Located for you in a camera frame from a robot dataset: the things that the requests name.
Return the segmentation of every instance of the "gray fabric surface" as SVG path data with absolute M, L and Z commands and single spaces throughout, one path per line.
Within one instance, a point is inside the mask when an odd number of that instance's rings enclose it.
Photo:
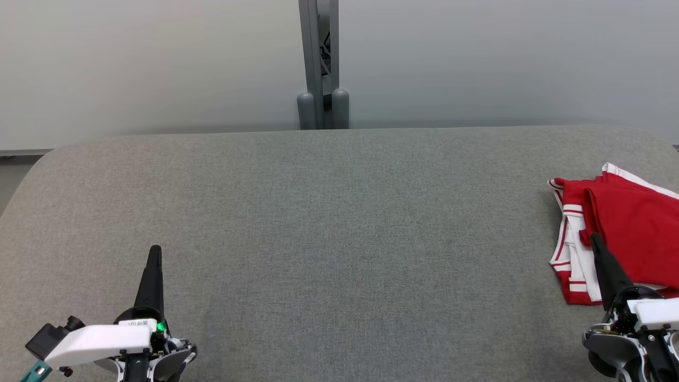
M 123 137 L 55 150 L 0 219 L 2 379 L 46 322 L 105 324 L 164 250 L 183 381 L 605 381 L 548 260 L 546 181 L 610 161 L 679 190 L 679 154 L 611 126 Z M 95 366 L 70 381 L 112 381 Z

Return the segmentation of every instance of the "white stripe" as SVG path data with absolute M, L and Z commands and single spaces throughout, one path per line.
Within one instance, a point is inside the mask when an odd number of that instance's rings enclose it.
M 618 175 L 619 177 L 627 179 L 627 180 L 629 180 L 633 183 L 636 183 L 640 186 L 644 186 L 646 188 L 650 188 L 651 190 L 653 190 L 655 192 L 660 192 L 663 195 L 667 195 L 670 198 L 679 199 L 679 194 L 676 194 L 675 192 L 672 192 L 672 191 L 668 190 L 667 188 L 662 188 L 662 187 L 656 186 L 654 184 L 650 184 L 647 181 L 641 179 L 640 177 L 634 175 L 633 173 L 630 173 L 629 171 L 625 171 L 625 170 L 621 169 L 620 167 L 616 166 L 615 164 L 607 162 L 602 167 L 602 171 L 605 172 L 605 173 L 612 173 L 612 174 Z
M 583 206 L 581 206 L 581 205 L 564 205 L 564 209 L 572 209 L 572 210 L 575 210 L 575 211 L 582 212 Z
M 571 292 L 586 292 L 587 286 L 585 284 L 570 284 L 568 288 Z
M 547 181 L 547 184 L 549 184 L 549 187 L 552 187 L 555 190 L 563 190 L 564 189 L 563 186 L 559 186 L 558 184 L 556 184 L 556 181 L 554 179 L 550 179 L 549 181 Z
M 570 271 L 570 264 L 554 265 L 553 267 L 557 272 Z
M 566 249 L 566 244 L 563 246 L 561 245 L 561 243 L 566 239 L 563 235 L 565 225 L 566 216 L 562 216 L 561 224 L 559 225 L 559 237 L 556 239 L 556 248 L 554 249 L 554 254 L 552 254 L 552 259 L 549 261 L 549 264 L 570 261 L 570 253 L 568 253 L 568 250 Z M 561 256 L 559 256 L 559 248 L 562 249 Z
M 583 273 L 583 269 L 580 266 L 580 259 L 578 258 L 577 249 L 573 244 L 568 242 L 568 239 L 571 236 L 572 235 L 569 228 L 568 236 L 566 236 L 566 246 L 568 246 L 568 253 L 570 254 L 570 266 L 572 267 L 570 270 L 570 278 L 573 278 L 574 280 L 584 280 L 585 274 Z
M 571 253 L 571 263 L 573 267 L 577 263 L 580 266 L 581 277 L 587 282 L 586 290 L 589 299 L 592 301 L 601 300 L 599 281 L 597 280 L 596 268 L 594 267 L 594 253 L 589 247 L 585 247 L 580 240 L 579 232 L 585 229 L 585 219 L 580 215 L 579 218 L 570 216 L 568 218 L 568 231 L 570 236 L 566 242 L 573 246 Z
M 564 212 L 564 215 L 568 216 L 570 218 L 581 218 L 581 217 L 584 216 L 582 212 L 571 211 L 571 210 L 566 210 L 566 212 Z
M 559 205 L 559 208 L 561 209 L 561 212 L 564 212 L 564 205 L 561 204 L 561 198 L 559 196 L 563 197 L 564 194 L 563 192 L 559 190 L 553 190 L 554 191 L 554 199 L 556 199 L 556 203 Z

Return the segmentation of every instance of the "white wall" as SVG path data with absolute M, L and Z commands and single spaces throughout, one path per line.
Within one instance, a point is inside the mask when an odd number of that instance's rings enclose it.
M 0 150 L 295 129 L 297 0 L 0 0 Z
M 679 143 L 675 0 L 340 0 L 339 23 L 352 127 L 603 122 Z

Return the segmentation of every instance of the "robotic arm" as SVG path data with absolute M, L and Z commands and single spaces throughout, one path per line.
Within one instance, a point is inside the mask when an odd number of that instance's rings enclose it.
M 113 325 L 86 326 L 70 316 L 66 326 L 46 324 L 26 348 L 38 361 L 21 382 L 43 381 L 59 369 L 66 377 L 71 366 L 94 362 L 116 373 L 118 382 L 177 382 L 198 348 L 175 338 L 164 317 L 162 252 L 154 245 L 141 277 L 134 306 Z
M 679 382 L 679 298 L 634 285 L 599 234 L 591 243 L 606 311 L 583 333 L 592 366 L 618 382 Z

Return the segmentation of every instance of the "folded clothing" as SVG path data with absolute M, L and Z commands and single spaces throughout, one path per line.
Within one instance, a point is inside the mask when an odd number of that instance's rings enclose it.
M 589 238 L 598 232 L 634 283 L 679 296 L 679 194 L 606 163 L 594 180 L 549 181 L 562 210 L 550 264 L 570 304 L 596 305 L 601 293 Z

